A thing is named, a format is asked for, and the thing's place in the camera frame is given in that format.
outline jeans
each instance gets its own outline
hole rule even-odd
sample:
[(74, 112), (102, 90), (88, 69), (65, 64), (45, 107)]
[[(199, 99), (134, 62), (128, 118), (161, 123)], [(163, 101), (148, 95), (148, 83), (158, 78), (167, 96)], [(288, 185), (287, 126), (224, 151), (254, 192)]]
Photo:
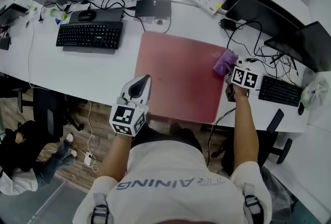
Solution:
[(56, 153), (52, 154), (52, 157), (47, 161), (35, 162), (33, 170), (38, 182), (38, 188), (49, 184), (58, 169), (69, 166), (75, 162), (75, 158), (72, 155), (67, 156), (69, 148), (70, 143), (64, 140)]

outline hand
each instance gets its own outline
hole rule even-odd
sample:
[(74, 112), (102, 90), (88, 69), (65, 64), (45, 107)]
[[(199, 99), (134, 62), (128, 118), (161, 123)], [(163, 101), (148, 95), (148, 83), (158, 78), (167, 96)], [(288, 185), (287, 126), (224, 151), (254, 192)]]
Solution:
[(234, 90), (234, 99), (236, 101), (238, 101), (242, 97), (247, 98), (247, 89), (242, 88), (236, 84), (233, 84), (233, 90)]
[(21, 143), (23, 143), (24, 141), (25, 141), (24, 135), (23, 135), (22, 133), (20, 133), (20, 132), (17, 132), (17, 134), (16, 134), (16, 138), (15, 138), (15, 142), (16, 142), (17, 144), (21, 144)]

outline plastic bag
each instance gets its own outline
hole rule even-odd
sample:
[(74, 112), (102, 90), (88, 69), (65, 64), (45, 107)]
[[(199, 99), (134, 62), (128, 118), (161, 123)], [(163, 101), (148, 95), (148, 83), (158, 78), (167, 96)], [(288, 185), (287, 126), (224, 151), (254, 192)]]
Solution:
[(293, 201), (290, 195), (267, 168), (261, 168), (261, 175), (272, 199), (273, 216), (271, 223), (286, 223), (292, 214), (291, 204)]
[(326, 79), (311, 71), (304, 74), (303, 86), (305, 89), (301, 94), (301, 102), (304, 107), (311, 111), (321, 106), (329, 91), (329, 84)]

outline buckle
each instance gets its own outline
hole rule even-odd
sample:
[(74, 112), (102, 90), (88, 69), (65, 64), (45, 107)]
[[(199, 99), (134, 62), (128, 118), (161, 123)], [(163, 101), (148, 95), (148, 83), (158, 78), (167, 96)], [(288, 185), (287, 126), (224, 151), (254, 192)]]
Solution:
[(104, 218), (104, 221), (101, 222), (100, 219), (97, 219), (97, 223), (108, 223), (109, 209), (107, 205), (97, 205), (93, 209), (91, 223), (95, 223), (94, 218)]
[(256, 198), (256, 196), (252, 196), (252, 195), (247, 195), (245, 196), (245, 206), (246, 207), (251, 207), (254, 205), (260, 205), (258, 199)]

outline purple cloth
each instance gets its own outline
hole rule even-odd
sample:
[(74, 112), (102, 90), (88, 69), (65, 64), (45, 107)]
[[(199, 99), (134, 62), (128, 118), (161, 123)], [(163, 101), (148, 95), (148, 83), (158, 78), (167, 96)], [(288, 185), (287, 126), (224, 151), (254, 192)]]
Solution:
[(231, 50), (227, 49), (219, 58), (213, 67), (213, 70), (221, 76), (227, 75), (228, 71), (233, 68), (233, 64), (237, 61), (238, 56)]

